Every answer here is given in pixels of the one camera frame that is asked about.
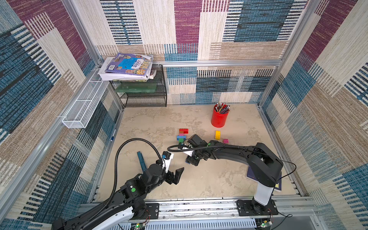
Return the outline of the red lego brick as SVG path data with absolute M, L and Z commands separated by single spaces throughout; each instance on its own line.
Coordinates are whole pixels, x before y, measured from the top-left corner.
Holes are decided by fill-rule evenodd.
M 179 129 L 179 133 L 180 134 L 188 134 L 189 133 L 189 130 L 187 128 L 180 128 Z

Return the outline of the yellow lego brick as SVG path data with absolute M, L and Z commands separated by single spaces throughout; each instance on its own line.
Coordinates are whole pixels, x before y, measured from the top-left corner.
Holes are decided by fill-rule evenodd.
M 220 140 L 221 138 L 221 132 L 219 130 L 215 131 L 215 140 Z

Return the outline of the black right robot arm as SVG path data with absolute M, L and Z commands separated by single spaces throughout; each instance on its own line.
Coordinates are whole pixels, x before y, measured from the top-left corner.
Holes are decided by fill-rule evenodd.
M 271 198 L 276 184 L 283 178 L 281 175 L 284 163 L 265 144 L 258 142 L 254 146 L 237 146 L 224 144 L 217 140 L 206 142 L 194 134 L 187 140 L 188 144 L 179 143 L 167 148 L 168 152 L 187 154 L 187 163 L 198 166 L 201 160 L 229 160 L 248 165 L 257 180 L 256 192 L 251 200 L 236 201 L 240 216 L 273 216 L 278 215 L 275 201 Z

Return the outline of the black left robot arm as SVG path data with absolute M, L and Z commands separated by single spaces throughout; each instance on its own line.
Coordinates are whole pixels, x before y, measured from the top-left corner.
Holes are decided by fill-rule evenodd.
M 137 174 L 117 190 L 118 157 L 122 148 L 130 142 L 142 141 L 150 145 L 158 156 L 158 161 L 147 168 L 143 173 Z M 132 138 L 124 142 L 118 149 L 114 166 L 114 185 L 110 197 L 72 219 L 62 218 L 54 221 L 53 230 L 108 230 L 124 220 L 133 217 L 143 217 L 147 211 L 144 199 L 147 194 L 159 187 L 163 182 L 177 185 L 184 167 L 177 169 L 175 173 L 168 170 L 169 163 L 164 162 L 156 147 L 142 138 Z

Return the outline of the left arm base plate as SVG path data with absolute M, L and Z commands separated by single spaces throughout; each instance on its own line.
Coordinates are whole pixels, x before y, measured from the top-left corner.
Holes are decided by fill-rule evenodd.
M 130 220 L 146 220 L 146 219 L 158 219 L 160 204 L 148 203 L 138 209 L 133 209 L 133 217 Z

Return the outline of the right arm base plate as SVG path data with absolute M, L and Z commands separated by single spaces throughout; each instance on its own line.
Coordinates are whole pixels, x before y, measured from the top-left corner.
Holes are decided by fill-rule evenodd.
M 239 216 L 274 216 L 278 215 L 275 201 L 270 199 L 267 205 L 263 206 L 254 199 L 252 200 L 242 200 L 236 201 L 237 211 Z

